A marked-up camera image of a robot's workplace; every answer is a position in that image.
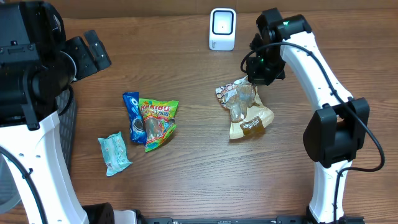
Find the teal snack packet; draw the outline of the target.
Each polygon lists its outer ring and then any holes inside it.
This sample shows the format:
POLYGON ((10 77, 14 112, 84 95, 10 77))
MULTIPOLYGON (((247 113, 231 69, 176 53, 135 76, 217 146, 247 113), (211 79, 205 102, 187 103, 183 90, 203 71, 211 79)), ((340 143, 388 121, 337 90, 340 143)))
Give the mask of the teal snack packet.
POLYGON ((126 145, 121 132, 112 134, 107 138, 98 138, 98 142, 101 146, 108 177, 122 172, 132 164, 127 158, 126 145))

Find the beige pastry snack bag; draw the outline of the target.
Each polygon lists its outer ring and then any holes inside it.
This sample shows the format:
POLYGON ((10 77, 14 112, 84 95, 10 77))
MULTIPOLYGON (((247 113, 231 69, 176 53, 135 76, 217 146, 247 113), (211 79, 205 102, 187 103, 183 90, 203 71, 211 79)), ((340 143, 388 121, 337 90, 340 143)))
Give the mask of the beige pastry snack bag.
POLYGON ((263 105, 257 86, 245 76, 215 89, 220 105, 229 110, 230 139, 261 133, 274 120, 274 113, 263 105))

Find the blue Oreo packet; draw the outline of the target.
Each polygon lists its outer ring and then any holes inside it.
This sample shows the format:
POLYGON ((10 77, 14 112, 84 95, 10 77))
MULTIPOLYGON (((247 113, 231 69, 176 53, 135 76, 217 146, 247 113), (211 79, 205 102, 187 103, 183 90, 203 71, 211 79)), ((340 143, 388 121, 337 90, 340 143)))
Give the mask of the blue Oreo packet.
POLYGON ((146 144, 146 131, 139 110, 139 92, 125 92, 123 100, 129 114, 131 141, 138 144, 146 144))

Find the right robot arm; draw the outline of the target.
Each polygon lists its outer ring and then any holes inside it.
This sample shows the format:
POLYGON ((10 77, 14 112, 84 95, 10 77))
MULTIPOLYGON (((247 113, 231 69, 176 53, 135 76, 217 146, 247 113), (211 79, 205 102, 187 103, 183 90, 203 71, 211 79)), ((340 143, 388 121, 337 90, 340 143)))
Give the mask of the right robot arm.
POLYGON ((305 150, 315 166, 305 222, 364 223, 362 217, 345 215, 343 193, 348 169, 364 144, 368 102, 355 99, 334 76, 303 15, 283 18, 272 8, 262 12, 256 25, 259 32, 241 63, 249 82, 270 85, 283 80, 288 65, 313 110, 303 134, 305 150))

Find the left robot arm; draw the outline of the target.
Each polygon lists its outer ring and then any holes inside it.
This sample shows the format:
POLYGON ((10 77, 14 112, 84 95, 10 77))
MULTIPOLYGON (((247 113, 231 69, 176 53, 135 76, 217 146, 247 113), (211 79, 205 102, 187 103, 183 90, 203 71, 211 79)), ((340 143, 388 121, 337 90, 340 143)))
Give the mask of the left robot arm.
POLYGON ((136 223, 132 210, 82 205, 62 152, 57 96, 111 65, 93 30, 67 39, 44 1, 1 5, 1 154, 30 223, 136 223))

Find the green Haribo gummy bag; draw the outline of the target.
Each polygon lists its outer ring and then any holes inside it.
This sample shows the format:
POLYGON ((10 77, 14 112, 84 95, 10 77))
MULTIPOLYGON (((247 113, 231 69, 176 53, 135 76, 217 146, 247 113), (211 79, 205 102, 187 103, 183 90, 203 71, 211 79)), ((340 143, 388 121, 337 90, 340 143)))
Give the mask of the green Haribo gummy bag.
POLYGON ((179 101, 139 99, 139 109, 146 128, 146 152, 160 147, 177 127, 175 114, 179 101))

